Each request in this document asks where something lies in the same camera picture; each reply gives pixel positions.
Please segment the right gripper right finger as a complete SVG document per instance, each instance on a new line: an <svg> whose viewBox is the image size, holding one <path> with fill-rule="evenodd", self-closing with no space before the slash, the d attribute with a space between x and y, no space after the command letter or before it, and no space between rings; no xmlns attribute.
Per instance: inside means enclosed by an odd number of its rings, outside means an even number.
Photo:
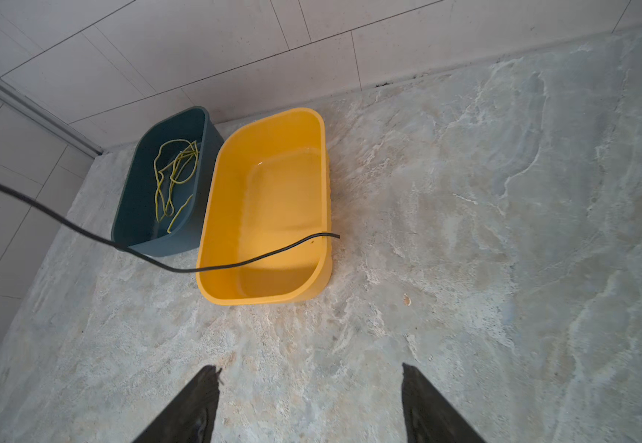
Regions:
<svg viewBox="0 0 642 443"><path fill-rule="evenodd" d="M402 411L408 442L485 440L413 365L402 364Z"/></svg>

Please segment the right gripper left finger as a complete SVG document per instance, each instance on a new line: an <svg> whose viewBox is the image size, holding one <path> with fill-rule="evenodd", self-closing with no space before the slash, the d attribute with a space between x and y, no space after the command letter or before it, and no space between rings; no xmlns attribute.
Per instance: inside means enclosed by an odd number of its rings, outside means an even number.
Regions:
<svg viewBox="0 0 642 443"><path fill-rule="evenodd" d="M136 438L141 442L212 441L221 396L221 370L205 365Z"/></svg>

